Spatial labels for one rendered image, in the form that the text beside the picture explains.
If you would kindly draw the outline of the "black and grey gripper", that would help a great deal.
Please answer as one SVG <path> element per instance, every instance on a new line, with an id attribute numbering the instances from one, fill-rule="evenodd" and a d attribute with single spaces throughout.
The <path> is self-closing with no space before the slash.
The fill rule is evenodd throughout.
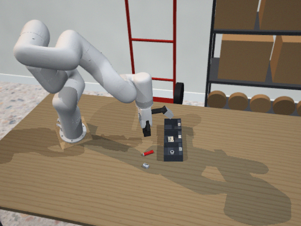
<path id="1" fill-rule="evenodd" d="M 151 136 L 150 126 L 152 127 L 152 106 L 141 108 L 136 105 L 136 107 L 138 108 L 138 119 L 140 122 L 140 126 L 143 129 L 144 137 Z"/>

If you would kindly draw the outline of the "white domino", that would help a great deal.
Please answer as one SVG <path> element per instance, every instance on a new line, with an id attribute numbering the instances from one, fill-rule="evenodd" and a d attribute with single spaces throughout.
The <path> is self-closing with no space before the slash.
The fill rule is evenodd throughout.
<path id="1" fill-rule="evenodd" d="M 168 137 L 168 142 L 174 142 L 174 141 L 173 141 L 173 136 L 169 136 L 169 137 Z"/>

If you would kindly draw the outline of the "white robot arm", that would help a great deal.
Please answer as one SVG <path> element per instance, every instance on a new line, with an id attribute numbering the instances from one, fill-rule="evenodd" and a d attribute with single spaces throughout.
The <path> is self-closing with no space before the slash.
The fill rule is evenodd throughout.
<path id="1" fill-rule="evenodd" d="M 141 108 L 153 105 L 150 74 L 119 75 L 109 60 L 76 31 L 64 31 L 56 46 L 48 47 L 48 28 L 34 19 L 24 25 L 20 35 L 13 54 L 47 92 L 55 94 L 52 105 L 59 116 L 57 121 L 60 120 L 60 124 L 56 126 L 60 127 L 63 141 L 77 143 L 86 135 L 77 106 L 85 88 L 85 82 L 76 69 L 78 65 L 120 102 L 128 104 L 135 100 Z"/>

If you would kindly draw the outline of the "dark grey rack of three bins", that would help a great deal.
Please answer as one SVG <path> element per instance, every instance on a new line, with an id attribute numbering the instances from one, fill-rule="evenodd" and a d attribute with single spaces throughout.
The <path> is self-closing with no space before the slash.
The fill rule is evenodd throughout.
<path id="1" fill-rule="evenodd" d="M 168 142 L 169 136 L 174 142 Z M 164 161 L 183 161 L 181 119 L 164 119 Z"/>

